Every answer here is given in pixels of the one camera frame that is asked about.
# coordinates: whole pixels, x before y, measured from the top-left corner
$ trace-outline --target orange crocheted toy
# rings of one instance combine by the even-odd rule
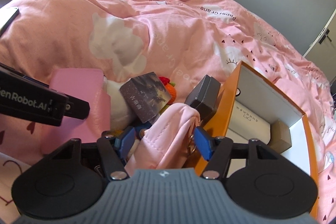
[[[171,99],[167,103],[167,105],[171,105],[175,100],[176,100],[176,89],[174,88],[175,83],[171,82],[169,78],[167,77],[159,77],[161,82],[164,84],[166,90],[169,92],[171,95]]]

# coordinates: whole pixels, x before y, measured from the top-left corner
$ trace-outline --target bed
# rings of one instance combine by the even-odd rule
[[[100,68],[117,82],[155,71],[176,102],[205,74],[221,83],[244,61],[306,114],[319,172],[317,220],[336,216],[335,130],[329,82],[272,26],[233,0],[13,0],[20,15],[0,38],[0,62],[42,82],[57,68]],[[0,119],[0,218],[18,212],[11,183],[37,162],[41,125]]]

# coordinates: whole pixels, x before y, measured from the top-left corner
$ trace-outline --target pink pouch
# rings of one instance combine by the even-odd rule
[[[172,104],[145,131],[125,170],[132,176],[135,169],[181,168],[188,157],[190,136],[199,125],[197,110],[182,103]]]
[[[103,90],[104,74],[99,69],[58,69],[53,71],[49,88],[85,100],[90,113],[85,120],[63,117],[60,127],[43,125],[41,151],[53,152],[71,138],[83,143],[96,142],[110,130],[110,96]]]

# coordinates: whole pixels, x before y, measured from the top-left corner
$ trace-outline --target door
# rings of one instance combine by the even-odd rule
[[[336,10],[304,57],[319,67],[329,82],[336,79]]]

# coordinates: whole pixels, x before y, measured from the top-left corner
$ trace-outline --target open box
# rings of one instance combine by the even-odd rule
[[[234,102],[238,101],[249,110],[272,124],[283,121],[290,129],[292,147],[282,155],[309,174],[318,184],[317,163],[314,143],[307,115],[286,94],[268,79],[244,62],[240,62],[222,85],[215,115],[204,125],[212,136],[225,136],[230,123]],[[201,175],[207,162],[195,151],[185,163],[185,167],[195,168]],[[317,203],[310,215],[317,216]]]

